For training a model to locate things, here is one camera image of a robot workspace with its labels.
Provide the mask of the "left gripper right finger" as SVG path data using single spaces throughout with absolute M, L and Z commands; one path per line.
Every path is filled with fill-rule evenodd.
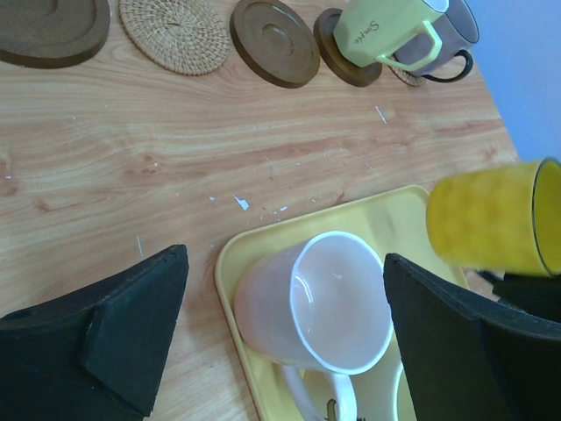
M 558 420 L 560 325 L 389 253 L 384 285 L 419 420 Z

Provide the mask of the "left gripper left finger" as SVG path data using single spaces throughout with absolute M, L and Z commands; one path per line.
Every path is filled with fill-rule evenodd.
M 116 275 L 1 319 L 3 420 L 153 413 L 188 279 L 172 245 Z

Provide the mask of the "clear cup white handle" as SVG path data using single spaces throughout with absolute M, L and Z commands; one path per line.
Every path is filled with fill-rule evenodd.
M 415 408 L 403 365 L 398 369 L 394 385 L 394 420 L 416 421 Z

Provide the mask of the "yellow translucent cup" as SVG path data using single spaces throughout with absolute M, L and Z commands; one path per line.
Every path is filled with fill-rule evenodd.
M 560 162 L 450 175 L 430 192 L 430 244 L 445 262 L 518 275 L 560 273 Z

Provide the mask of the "pink translucent cup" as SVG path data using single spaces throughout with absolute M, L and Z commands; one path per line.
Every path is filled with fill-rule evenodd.
M 301 376 L 325 376 L 339 420 L 355 420 L 352 376 L 373 368 L 393 335 L 383 264 L 359 236 L 317 234 L 255 263 L 234 294 L 243 341 L 279 365 L 306 420 L 323 415 Z

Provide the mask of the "light woven rattan coaster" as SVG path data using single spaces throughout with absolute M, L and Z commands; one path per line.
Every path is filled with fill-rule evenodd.
M 405 70 L 392 66 L 388 66 L 388 68 L 392 71 L 392 73 L 398 80 L 400 80 L 401 82 L 403 82 L 409 87 L 419 88 L 426 83 L 425 79 L 421 76 L 412 75 Z

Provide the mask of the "dark cork coaster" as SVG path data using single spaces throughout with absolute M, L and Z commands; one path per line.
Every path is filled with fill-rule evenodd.
M 2 1 L 1 60 L 67 68 L 94 57 L 110 28 L 106 1 Z

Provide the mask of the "dark brown wooden coaster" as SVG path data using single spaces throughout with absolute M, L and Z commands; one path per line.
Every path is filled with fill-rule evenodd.
M 360 68 L 348 61 L 339 51 L 333 32 L 342 14 L 338 8 L 329 8 L 321 13 L 314 24 L 314 36 L 323 61 L 344 82 L 364 88 L 376 82 L 382 73 L 378 62 Z

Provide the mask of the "purple translucent cup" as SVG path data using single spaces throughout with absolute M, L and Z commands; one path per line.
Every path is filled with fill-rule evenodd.
M 479 41 L 479 28 L 468 3 L 464 0 L 451 0 L 448 10 L 433 23 L 433 26 L 442 40 L 442 48 L 431 63 L 411 74 L 439 83 L 452 83 L 464 79 L 473 67 L 473 57 L 469 50 Z M 420 60 L 430 47 L 430 38 L 424 33 L 418 34 L 398 49 L 394 57 L 400 63 L 412 64 Z M 432 74 L 456 57 L 463 57 L 465 60 L 464 68 L 459 74 L 450 78 L 441 78 Z

